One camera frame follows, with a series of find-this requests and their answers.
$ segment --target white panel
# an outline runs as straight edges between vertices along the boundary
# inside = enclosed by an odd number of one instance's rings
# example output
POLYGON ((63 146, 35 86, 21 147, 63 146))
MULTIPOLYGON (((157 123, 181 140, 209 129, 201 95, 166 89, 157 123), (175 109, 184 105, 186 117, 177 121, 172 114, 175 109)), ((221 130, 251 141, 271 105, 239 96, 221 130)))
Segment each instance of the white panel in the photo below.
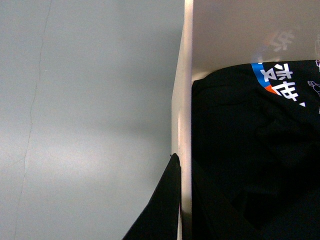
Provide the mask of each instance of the white panel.
POLYGON ((239 64, 319 59, 318 0, 195 0, 192 80, 239 64))

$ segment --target white surface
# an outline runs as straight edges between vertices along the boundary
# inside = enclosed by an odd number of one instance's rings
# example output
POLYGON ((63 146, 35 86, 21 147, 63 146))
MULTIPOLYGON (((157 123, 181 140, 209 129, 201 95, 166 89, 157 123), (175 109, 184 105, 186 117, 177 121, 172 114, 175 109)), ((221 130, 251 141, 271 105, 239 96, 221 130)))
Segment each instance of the white surface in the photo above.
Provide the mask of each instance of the white surface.
POLYGON ((0 2, 1 240, 125 235, 170 159, 183 7, 0 2))
POLYGON ((185 1, 184 24, 172 94, 171 152, 181 165, 183 239, 192 235, 191 74, 193 1, 185 1))
POLYGON ((318 59, 319 34, 319 0, 195 0, 192 80, 239 64, 318 59))

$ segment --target gray wall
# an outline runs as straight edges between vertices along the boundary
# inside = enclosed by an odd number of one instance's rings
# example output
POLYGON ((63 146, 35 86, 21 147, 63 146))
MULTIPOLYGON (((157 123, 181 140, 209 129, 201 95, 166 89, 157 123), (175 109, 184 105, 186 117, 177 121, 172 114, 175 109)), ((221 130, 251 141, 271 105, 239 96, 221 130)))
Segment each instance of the gray wall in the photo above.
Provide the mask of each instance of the gray wall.
POLYGON ((121 239, 171 153, 183 0, 0 2, 0 239, 121 239))

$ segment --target black fabric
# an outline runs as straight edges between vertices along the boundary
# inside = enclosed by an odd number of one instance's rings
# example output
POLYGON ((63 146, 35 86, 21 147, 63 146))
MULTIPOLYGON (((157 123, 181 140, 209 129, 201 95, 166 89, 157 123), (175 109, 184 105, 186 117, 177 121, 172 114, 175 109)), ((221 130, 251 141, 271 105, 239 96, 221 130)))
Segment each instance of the black fabric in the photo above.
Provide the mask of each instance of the black fabric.
POLYGON ((266 239, 320 239, 319 71, 315 60, 243 64, 192 85, 192 157, 218 189, 206 190, 266 239))
POLYGON ((176 240, 181 202, 181 168, 173 154, 154 193, 123 240, 176 240))
POLYGON ((221 194, 196 161, 192 162, 192 206, 192 239, 265 240, 221 194))

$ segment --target printed logo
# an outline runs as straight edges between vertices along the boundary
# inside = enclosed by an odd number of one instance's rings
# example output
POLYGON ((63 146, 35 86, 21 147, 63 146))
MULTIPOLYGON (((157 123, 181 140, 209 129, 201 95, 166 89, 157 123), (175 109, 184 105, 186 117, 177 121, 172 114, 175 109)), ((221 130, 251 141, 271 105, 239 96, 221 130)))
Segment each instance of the printed logo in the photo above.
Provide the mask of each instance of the printed logo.
MULTIPOLYGON (((276 64, 274 67, 267 71, 264 69, 262 63, 252 63, 251 66, 258 82, 262 87, 264 87, 265 90, 270 93, 283 96, 286 99, 292 99, 294 102, 297 101, 299 94, 296 92, 296 83, 286 81, 286 79, 292 79, 293 74, 293 72, 290 71, 289 65, 287 63, 283 65, 276 64), (280 84, 272 86, 270 80, 281 82, 280 84)), ((306 103, 301 102, 299 103, 299 105, 305 107, 306 103)))
POLYGON ((315 83, 314 81, 308 81, 308 84, 310 87, 313 88, 313 90, 316 91, 316 93, 319 95, 320 97, 320 84, 315 83))

